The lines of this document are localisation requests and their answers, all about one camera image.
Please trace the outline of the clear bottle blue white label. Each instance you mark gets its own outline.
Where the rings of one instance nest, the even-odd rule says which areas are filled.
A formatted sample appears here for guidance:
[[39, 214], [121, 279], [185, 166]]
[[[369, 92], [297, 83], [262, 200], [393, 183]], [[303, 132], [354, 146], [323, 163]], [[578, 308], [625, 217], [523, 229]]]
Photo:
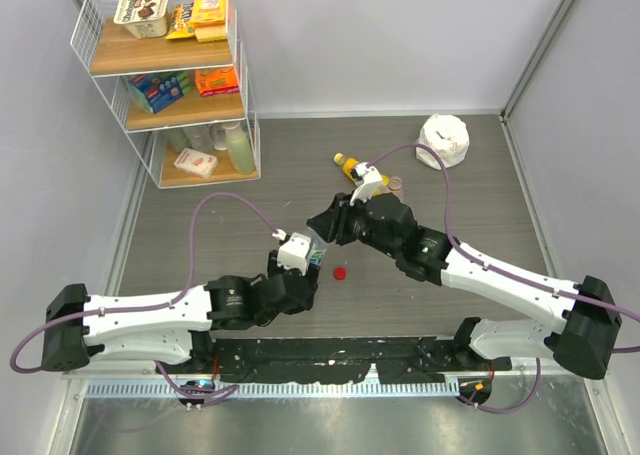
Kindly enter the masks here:
[[315, 267], [320, 270], [328, 250], [328, 243], [309, 227], [306, 227], [302, 231], [302, 234], [310, 239], [310, 248], [307, 255], [308, 265], [309, 267]]

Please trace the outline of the red bottle cap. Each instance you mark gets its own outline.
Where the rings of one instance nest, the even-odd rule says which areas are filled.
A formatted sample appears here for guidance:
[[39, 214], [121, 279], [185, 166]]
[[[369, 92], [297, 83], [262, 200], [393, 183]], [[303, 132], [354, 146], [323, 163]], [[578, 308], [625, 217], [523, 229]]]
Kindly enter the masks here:
[[336, 280], [344, 280], [347, 276], [347, 270], [344, 267], [336, 267], [333, 270], [333, 276]]

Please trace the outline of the yellow juice bottle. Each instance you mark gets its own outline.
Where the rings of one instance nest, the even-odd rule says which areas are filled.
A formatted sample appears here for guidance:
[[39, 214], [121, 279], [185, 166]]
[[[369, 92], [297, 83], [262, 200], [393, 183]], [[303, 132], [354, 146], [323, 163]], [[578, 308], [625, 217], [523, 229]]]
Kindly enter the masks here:
[[359, 186], [361, 184], [361, 181], [354, 178], [351, 173], [351, 171], [359, 164], [358, 160], [347, 157], [343, 153], [336, 153], [333, 157], [333, 161], [355, 186]]

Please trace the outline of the clear bottle red label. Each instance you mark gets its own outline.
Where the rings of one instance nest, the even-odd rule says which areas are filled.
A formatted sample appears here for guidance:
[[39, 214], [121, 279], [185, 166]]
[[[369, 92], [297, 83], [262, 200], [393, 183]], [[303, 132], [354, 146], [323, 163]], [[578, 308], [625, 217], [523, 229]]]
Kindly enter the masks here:
[[390, 177], [387, 183], [387, 188], [390, 193], [393, 193], [398, 198], [402, 198], [404, 195], [403, 183], [400, 177], [397, 177], [397, 176]]

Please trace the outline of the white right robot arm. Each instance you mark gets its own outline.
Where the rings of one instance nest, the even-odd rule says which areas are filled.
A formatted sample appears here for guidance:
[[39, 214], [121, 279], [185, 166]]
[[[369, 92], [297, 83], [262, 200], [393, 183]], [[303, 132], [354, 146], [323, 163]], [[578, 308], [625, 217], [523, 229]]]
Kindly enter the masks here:
[[475, 293], [523, 314], [516, 321], [465, 319], [451, 346], [462, 369], [501, 357], [530, 357], [552, 359], [592, 380], [607, 372], [621, 316], [598, 278], [554, 279], [489, 257], [420, 225], [411, 208], [390, 194], [363, 202], [339, 193], [307, 225], [327, 243], [359, 241], [383, 253], [411, 279]]

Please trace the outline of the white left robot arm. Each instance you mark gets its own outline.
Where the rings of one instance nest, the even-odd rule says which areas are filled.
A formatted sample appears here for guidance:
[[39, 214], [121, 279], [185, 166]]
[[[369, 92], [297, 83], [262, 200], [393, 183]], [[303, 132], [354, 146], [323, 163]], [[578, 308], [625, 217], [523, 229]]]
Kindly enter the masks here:
[[305, 270], [268, 256], [267, 272], [222, 276], [189, 290], [133, 297], [91, 295], [84, 284], [64, 287], [46, 310], [41, 367], [68, 372], [92, 361], [158, 361], [202, 373], [213, 362], [209, 334], [269, 325], [278, 315], [314, 303], [324, 250], [312, 250]]

